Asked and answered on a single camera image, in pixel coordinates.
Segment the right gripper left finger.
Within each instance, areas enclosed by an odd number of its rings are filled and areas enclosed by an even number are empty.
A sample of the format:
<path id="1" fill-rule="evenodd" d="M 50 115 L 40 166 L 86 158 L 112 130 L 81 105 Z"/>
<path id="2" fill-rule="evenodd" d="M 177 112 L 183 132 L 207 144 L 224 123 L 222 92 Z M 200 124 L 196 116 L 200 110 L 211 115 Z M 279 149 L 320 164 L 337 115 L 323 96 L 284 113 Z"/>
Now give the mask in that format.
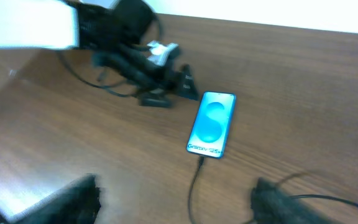
<path id="1" fill-rule="evenodd" d="M 96 179 L 87 174 L 10 220 L 0 212 L 0 224 L 95 224 L 101 209 Z"/>

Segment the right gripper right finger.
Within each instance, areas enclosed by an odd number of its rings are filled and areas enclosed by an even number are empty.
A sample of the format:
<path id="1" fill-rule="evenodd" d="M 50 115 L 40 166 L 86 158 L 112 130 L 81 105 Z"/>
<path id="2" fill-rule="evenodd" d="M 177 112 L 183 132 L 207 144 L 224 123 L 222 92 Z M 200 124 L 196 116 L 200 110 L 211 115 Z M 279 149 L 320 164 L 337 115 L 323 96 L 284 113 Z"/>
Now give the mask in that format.
<path id="1" fill-rule="evenodd" d="M 256 224 L 335 224 L 262 177 L 251 190 L 250 208 Z"/>

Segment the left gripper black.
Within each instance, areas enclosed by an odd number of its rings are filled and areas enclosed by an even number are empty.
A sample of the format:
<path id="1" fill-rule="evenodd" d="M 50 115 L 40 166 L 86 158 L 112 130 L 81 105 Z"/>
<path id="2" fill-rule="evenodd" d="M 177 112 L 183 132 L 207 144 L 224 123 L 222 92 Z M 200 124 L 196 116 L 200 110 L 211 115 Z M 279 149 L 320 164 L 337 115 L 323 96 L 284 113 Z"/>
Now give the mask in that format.
<path id="1" fill-rule="evenodd" d="M 149 49 L 150 47 L 146 46 L 144 50 L 149 51 Z M 150 62 L 140 48 L 120 45 L 117 52 L 94 53 L 92 61 L 95 66 L 117 70 L 121 76 L 137 84 L 140 89 L 154 90 L 159 88 L 164 91 L 173 91 L 177 85 L 176 94 L 178 96 L 198 101 L 200 94 L 188 64 L 184 64 L 178 72 L 177 83 L 177 77 L 173 70 L 174 60 L 177 57 L 168 59 L 165 66 L 160 67 Z M 140 95 L 139 104 L 158 108 L 172 107 L 172 102 L 165 95 L 152 93 Z"/>

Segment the blue Galaxy smartphone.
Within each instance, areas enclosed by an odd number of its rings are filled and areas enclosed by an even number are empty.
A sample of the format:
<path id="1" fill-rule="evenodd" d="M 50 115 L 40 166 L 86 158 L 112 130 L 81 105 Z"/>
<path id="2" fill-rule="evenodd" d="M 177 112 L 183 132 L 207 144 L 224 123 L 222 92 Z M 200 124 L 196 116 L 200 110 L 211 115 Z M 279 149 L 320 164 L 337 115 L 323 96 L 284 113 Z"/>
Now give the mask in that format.
<path id="1" fill-rule="evenodd" d="M 199 156 L 222 158 L 235 106 L 236 95 L 233 93 L 204 92 L 186 150 Z"/>

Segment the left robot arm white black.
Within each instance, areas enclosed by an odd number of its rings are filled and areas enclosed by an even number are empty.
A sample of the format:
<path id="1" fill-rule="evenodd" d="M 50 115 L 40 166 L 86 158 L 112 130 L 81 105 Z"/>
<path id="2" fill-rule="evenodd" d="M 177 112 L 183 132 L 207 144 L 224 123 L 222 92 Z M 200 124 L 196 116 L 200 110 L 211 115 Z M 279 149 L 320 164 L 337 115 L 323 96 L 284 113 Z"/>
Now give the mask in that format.
<path id="1" fill-rule="evenodd" d="M 93 65 L 113 69 L 142 106 L 169 108 L 173 94 L 198 100 L 190 66 L 174 69 L 181 49 L 164 45 L 163 25 L 139 0 L 114 7 L 79 1 L 0 1 L 0 50 L 54 50 L 64 67 L 66 50 L 89 50 Z"/>

